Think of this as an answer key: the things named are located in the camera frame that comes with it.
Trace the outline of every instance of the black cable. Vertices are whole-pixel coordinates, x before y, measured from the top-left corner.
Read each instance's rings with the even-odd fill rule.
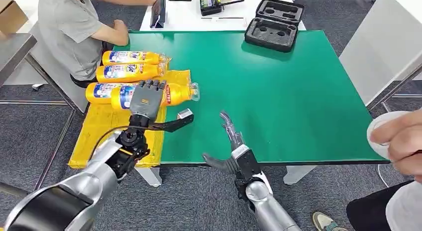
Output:
[[[91,152],[91,156],[88,159],[88,161],[91,160],[92,156],[94,155],[95,149],[97,148],[98,144],[101,142],[101,140],[108,134],[110,134],[111,132],[115,131],[115,130],[119,130],[119,129],[127,129],[127,128],[136,128],[136,129],[145,129],[145,130],[160,130],[160,129],[156,129],[156,128],[152,128],[152,127],[143,127],[143,126],[137,126],[137,125],[122,125],[122,126],[118,126],[115,128],[112,128],[110,130],[108,130],[107,132],[105,132],[96,142],[96,144],[94,145],[94,148]]]

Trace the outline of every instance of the bottle label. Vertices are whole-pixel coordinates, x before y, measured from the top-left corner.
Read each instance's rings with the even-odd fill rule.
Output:
[[[112,51],[108,58],[112,63],[130,63],[145,60],[145,52]]]
[[[96,98],[110,98],[113,88],[119,87],[119,83],[98,83],[94,87],[94,97]]]
[[[135,91],[135,84],[130,86],[121,86],[120,88],[120,106],[123,109],[129,109],[130,101],[132,100],[133,91]]]
[[[170,93],[170,86],[168,84],[166,85],[165,93],[166,93],[166,102],[167,102],[167,104],[170,104],[171,103],[171,93]]]
[[[136,68],[139,68],[140,73],[143,72],[143,64],[122,64],[111,65],[104,67],[105,78],[125,78],[131,77],[136,73]]]

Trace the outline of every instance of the shoe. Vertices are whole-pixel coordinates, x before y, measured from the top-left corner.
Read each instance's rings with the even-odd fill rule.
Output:
[[[318,231],[347,231],[346,229],[339,228],[338,224],[332,218],[321,212],[315,212],[312,215],[312,220]]]

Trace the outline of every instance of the floor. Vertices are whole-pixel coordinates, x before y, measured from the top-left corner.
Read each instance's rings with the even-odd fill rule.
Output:
[[[306,6],[307,29],[322,29],[339,55],[367,11],[370,0],[296,0]],[[100,20],[110,23],[124,20],[130,28],[140,27],[143,13],[133,7],[119,7],[95,2]],[[406,89],[422,92],[422,85],[412,82]],[[58,100],[49,86],[32,91],[30,86],[3,86],[1,99]],[[418,100],[391,99],[393,110],[416,110]],[[45,164],[44,158],[54,148],[61,127],[70,110],[66,107],[0,105],[0,180],[23,189],[33,189]],[[385,110],[379,107],[372,115]],[[67,166],[78,138],[83,118],[76,117],[60,147],[45,185],[69,177],[77,170]],[[315,211],[332,216],[339,225],[352,231],[345,207],[348,202],[384,188],[376,165],[319,166],[298,184],[283,184],[285,167],[264,167],[275,198],[304,231],[316,230],[311,221]],[[382,165],[381,173],[389,185],[408,179],[391,165]],[[257,231],[258,226],[245,203],[236,197],[233,177],[208,167],[162,168],[163,185],[148,186],[132,172],[113,193],[97,216],[94,230],[139,231]],[[3,223],[18,198],[0,193],[0,223]]]

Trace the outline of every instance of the green tabletop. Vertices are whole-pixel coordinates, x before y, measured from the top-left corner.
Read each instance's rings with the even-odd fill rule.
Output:
[[[371,116],[322,31],[301,31],[282,53],[244,42],[240,31],[135,32],[116,50],[165,53],[170,69],[190,69],[201,99],[168,107],[167,120],[190,108],[192,124],[166,133],[164,164],[230,156],[225,110],[259,162],[384,162],[368,145]]]

